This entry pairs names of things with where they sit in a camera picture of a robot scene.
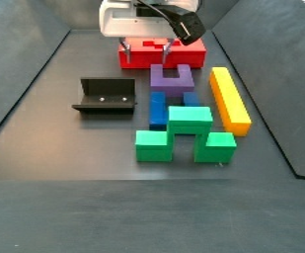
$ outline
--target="green l-shaped block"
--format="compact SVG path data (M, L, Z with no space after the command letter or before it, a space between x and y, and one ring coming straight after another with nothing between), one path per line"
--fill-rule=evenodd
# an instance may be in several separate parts
M195 134L194 161L230 162L237 143L229 132L210 132L213 116L209 107L169 107L166 131L137 131L137 159L171 161L174 136Z

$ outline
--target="black cable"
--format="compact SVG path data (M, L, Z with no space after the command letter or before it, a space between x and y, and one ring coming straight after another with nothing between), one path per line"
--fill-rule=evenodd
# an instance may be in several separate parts
M202 7L202 2L203 2L203 0L199 0L199 4L198 4L198 8L197 8L197 11L195 11L195 12L199 11L199 9L201 9L201 7Z
M173 24L173 21L169 19L169 17L161 12L161 10L155 6L146 3L143 0L138 0L138 2L146 5L151 10L154 10L167 20L167 22Z

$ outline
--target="white robot part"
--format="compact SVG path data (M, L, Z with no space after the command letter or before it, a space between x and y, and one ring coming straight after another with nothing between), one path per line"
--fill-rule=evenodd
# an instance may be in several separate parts
M195 12L198 0L146 0L150 4L175 5ZM103 0L99 9L100 32L106 37L175 38L163 18L137 17L137 0Z

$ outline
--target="black holder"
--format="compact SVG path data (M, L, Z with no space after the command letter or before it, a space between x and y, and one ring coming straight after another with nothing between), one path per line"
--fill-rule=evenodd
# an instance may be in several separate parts
M80 78L83 99L72 109L84 113L134 112L135 110L135 79L134 78Z

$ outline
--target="gray surface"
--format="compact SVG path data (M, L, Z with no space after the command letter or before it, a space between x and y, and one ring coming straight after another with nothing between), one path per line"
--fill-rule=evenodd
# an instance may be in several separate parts
M249 136L238 138L230 165L193 162L193 136L175 139L171 163L135 161L135 130L149 128L150 71L122 70L118 41L99 32L74 31L39 75L27 96L0 127L0 179L102 180L227 178L275 181L293 178L247 97L241 80L210 32L206 64L193 70L195 90L203 105L213 109L214 130L219 115L207 85L210 69L229 66L254 121ZM127 76L137 78L137 108L131 120L83 117L72 108L82 100L79 78Z
M305 4L242 0L214 34L293 169L305 177Z
M0 182L0 252L301 253L305 181Z
M39 1L0 0L0 122L67 32Z
M40 0L66 23L79 30L99 30L100 0ZM199 18L211 29L239 0L203 0Z

